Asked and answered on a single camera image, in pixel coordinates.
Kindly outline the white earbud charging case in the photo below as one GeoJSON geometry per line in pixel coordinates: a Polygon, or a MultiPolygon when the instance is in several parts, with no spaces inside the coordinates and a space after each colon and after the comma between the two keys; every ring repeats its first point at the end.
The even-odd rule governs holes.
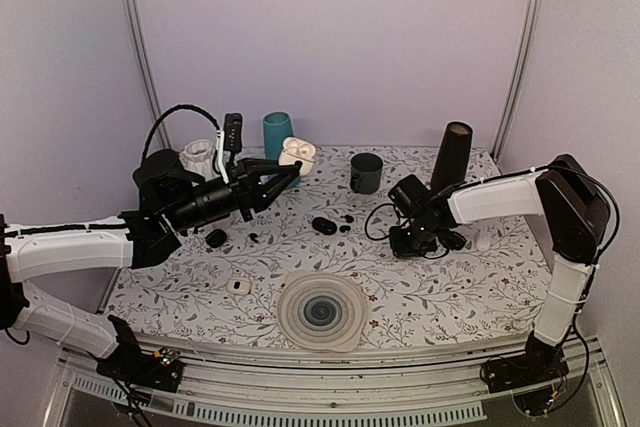
{"type": "Polygon", "coordinates": [[[282,143],[281,153],[278,158],[278,164],[294,165],[296,162],[301,163],[299,175],[309,175],[315,165],[317,147],[303,139],[297,137],[286,137],[282,143]]]}

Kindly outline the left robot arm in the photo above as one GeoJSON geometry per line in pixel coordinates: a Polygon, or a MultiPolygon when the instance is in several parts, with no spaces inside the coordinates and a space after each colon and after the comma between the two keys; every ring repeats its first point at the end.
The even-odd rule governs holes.
{"type": "Polygon", "coordinates": [[[295,180],[302,164],[246,158],[205,180],[163,149],[133,173],[136,211],[84,224],[1,228],[1,325],[28,330],[101,358],[128,381],[148,373],[128,324],[90,314],[29,285],[48,274],[92,268],[140,269],[164,263],[181,236],[238,211],[249,221],[295,180]]]}

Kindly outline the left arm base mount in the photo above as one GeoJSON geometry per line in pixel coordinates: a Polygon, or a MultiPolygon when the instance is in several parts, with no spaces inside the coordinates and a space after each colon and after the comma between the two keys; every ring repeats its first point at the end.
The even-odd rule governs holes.
{"type": "Polygon", "coordinates": [[[176,393],[185,367],[181,353],[167,347],[144,353],[126,321],[113,315],[107,319],[115,328],[116,349],[96,360],[96,372],[124,383],[176,393]]]}

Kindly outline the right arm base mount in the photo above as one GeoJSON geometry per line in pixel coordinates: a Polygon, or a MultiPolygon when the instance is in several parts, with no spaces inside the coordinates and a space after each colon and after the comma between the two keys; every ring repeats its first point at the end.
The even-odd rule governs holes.
{"type": "Polygon", "coordinates": [[[479,375],[489,392],[496,393],[560,379],[568,373],[562,343],[550,345],[531,333],[523,353],[490,358],[479,375]]]}

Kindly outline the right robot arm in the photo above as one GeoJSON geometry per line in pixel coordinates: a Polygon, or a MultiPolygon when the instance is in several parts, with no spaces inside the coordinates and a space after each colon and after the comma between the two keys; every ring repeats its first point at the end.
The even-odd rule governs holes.
{"type": "Polygon", "coordinates": [[[456,227],[499,217],[541,216],[552,240],[552,279],[543,306],[517,362],[517,374],[537,383],[552,371],[577,315],[588,299],[600,257],[620,225],[611,192],[569,155],[526,171],[474,182],[457,182],[440,191],[410,175],[389,198],[403,223],[389,230],[397,258],[459,250],[456,227]]]}

